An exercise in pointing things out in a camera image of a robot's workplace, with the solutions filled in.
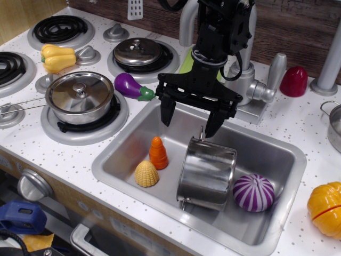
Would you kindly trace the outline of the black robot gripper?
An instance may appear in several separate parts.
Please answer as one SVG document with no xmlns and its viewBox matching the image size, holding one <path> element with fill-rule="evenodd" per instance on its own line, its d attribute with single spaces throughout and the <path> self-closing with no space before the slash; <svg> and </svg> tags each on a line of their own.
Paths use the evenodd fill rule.
<svg viewBox="0 0 341 256">
<path fill-rule="evenodd" d="M 225 119 L 233 118 L 237 112 L 237 104 L 242 96 L 228 89 L 217 79 L 223 72 L 228 54 L 205 56 L 193 50 L 192 69 L 185 74 L 158 74 L 159 84 L 156 95 L 161 101 L 161 121 L 169 126 L 176 103 L 209 110 L 211 113 L 205 128 L 205 138 L 213 137 Z"/>
</svg>

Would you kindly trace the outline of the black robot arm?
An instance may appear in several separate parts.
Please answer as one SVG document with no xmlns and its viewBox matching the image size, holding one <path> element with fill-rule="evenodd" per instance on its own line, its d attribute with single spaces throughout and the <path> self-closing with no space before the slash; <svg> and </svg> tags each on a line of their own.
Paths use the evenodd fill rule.
<svg viewBox="0 0 341 256">
<path fill-rule="evenodd" d="M 218 74 L 230 55 L 242 64 L 240 51 L 252 35 L 249 18 L 254 1 L 199 1 L 198 39 L 192 48 L 193 65 L 184 74 L 158 75 L 156 96 L 161 121 L 169 126 L 177 102 L 210 112 L 205 135 L 210 138 L 223 122 L 234 117 L 242 96 L 222 85 Z"/>
</svg>

